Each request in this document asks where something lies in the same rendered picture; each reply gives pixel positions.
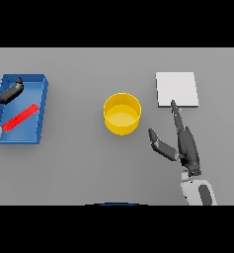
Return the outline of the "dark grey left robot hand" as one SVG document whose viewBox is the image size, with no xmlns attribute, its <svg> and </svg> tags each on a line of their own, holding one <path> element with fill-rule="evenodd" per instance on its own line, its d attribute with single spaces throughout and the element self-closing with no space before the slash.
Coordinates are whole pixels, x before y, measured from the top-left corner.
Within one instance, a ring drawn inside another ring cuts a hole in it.
<svg viewBox="0 0 234 253">
<path fill-rule="evenodd" d="M 0 105 L 9 104 L 12 100 L 17 98 L 24 91 L 24 84 L 21 77 L 19 77 L 15 84 L 8 88 L 5 92 L 0 95 Z"/>
</svg>

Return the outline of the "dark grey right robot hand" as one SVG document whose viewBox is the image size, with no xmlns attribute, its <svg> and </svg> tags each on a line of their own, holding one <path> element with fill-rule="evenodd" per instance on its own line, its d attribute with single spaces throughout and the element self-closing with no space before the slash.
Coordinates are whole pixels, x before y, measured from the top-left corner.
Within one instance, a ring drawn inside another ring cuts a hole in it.
<svg viewBox="0 0 234 253">
<path fill-rule="evenodd" d="M 200 161 L 194 136 L 190 129 L 184 126 L 179 107 L 174 100 L 171 101 L 171 109 L 177 131 L 178 149 L 161 140 L 153 128 L 148 130 L 151 147 L 170 161 L 180 160 L 181 165 L 188 170 L 189 176 L 199 176 Z"/>
</svg>

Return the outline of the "red beaker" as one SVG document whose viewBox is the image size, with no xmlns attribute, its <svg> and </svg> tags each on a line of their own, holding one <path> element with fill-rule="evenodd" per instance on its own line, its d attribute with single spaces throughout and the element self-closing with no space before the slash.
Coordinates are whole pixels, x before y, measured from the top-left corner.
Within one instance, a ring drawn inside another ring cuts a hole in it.
<svg viewBox="0 0 234 253">
<path fill-rule="evenodd" d="M 28 119 L 30 116 L 35 114 L 39 111 L 39 107 L 36 103 L 32 103 L 29 107 L 22 110 L 20 113 L 18 113 L 16 116 L 14 116 L 12 119 L 10 119 L 8 122 L 2 125 L 2 128 L 5 132 L 10 131 L 11 129 L 15 128 L 20 123 L 24 122 L 26 119 Z"/>
</svg>

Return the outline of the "pale square measuring scale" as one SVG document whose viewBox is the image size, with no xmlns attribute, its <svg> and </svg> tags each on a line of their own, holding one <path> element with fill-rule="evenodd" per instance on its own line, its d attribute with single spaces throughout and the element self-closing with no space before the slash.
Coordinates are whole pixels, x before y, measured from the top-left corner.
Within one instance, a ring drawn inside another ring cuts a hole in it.
<svg viewBox="0 0 234 253">
<path fill-rule="evenodd" d="M 155 78 L 159 107 L 170 108 L 172 100 L 180 108 L 199 106 L 195 75 L 192 72 L 157 72 Z"/>
</svg>

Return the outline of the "yellow bowl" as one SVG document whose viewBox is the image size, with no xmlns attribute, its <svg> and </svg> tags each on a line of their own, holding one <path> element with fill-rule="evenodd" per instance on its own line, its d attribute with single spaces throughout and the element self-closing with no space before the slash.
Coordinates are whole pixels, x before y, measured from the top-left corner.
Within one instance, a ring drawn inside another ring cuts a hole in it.
<svg viewBox="0 0 234 253">
<path fill-rule="evenodd" d="M 103 106 L 103 117 L 107 129 L 116 135 L 134 132 L 140 122 L 142 107 L 138 99 L 128 93 L 111 95 Z"/>
</svg>

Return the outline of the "blue tray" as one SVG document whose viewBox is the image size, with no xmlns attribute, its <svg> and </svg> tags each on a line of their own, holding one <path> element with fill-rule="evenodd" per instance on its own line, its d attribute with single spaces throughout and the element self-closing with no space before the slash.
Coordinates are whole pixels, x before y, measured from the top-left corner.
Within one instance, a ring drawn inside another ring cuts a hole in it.
<svg viewBox="0 0 234 253">
<path fill-rule="evenodd" d="M 38 110 L 9 131 L 2 130 L 0 144 L 39 144 L 48 81 L 44 74 L 4 74 L 0 82 L 0 95 L 21 77 L 24 91 L 7 105 L 0 105 L 0 126 L 25 111 L 32 104 Z"/>
</svg>

